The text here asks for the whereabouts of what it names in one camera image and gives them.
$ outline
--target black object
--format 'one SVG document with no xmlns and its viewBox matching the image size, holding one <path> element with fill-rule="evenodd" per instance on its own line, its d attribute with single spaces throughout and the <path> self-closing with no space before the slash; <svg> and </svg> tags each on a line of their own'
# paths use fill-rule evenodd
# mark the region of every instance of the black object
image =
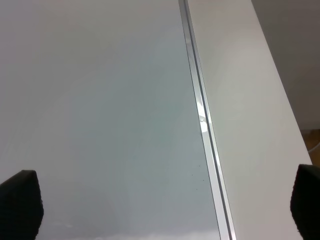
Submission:
<svg viewBox="0 0 320 240">
<path fill-rule="evenodd" d="M 290 210 L 304 240 L 320 239 L 320 168 L 300 164 L 293 186 Z"/>
<path fill-rule="evenodd" d="M 34 240 L 43 216 L 36 171 L 22 170 L 0 185 L 0 240 Z"/>
</svg>

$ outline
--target white surface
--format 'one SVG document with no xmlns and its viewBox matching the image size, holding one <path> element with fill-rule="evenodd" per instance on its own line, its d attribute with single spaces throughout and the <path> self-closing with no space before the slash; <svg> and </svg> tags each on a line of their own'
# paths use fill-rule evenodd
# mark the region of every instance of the white surface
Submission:
<svg viewBox="0 0 320 240">
<path fill-rule="evenodd" d="M 300 129 L 320 129 L 320 1 L 252 3 Z"/>
<path fill-rule="evenodd" d="M 249 0 L 189 0 L 237 240 L 300 240 L 290 212 L 310 159 Z"/>
<path fill-rule="evenodd" d="M 219 239 L 178 1 L 0 2 L 0 182 L 38 240 Z"/>
</svg>

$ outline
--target gray wall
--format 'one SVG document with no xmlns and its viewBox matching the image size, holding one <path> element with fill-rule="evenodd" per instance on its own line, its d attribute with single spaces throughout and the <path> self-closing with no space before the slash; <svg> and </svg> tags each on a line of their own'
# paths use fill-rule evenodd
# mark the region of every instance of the gray wall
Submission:
<svg viewBox="0 0 320 240">
<path fill-rule="evenodd" d="M 320 1 L 252 3 L 300 129 L 320 129 Z"/>
</svg>

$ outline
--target glass panel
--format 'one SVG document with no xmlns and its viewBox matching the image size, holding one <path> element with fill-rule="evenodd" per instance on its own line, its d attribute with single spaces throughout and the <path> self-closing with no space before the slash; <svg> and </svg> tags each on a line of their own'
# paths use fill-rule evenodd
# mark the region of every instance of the glass panel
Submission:
<svg viewBox="0 0 320 240">
<path fill-rule="evenodd" d="M 37 171 L 37 239 L 220 239 L 178 1 L 0 16 L 0 180 Z"/>
</svg>

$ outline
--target aluminum frame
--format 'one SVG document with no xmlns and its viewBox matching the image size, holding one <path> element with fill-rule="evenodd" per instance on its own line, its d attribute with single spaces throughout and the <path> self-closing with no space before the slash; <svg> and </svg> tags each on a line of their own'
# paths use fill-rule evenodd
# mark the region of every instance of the aluminum frame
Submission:
<svg viewBox="0 0 320 240">
<path fill-rule="evenodd" d="M 188 0 L 178 0 L 212 198 L 221 240 L 236 240 Z"/>
</svg>

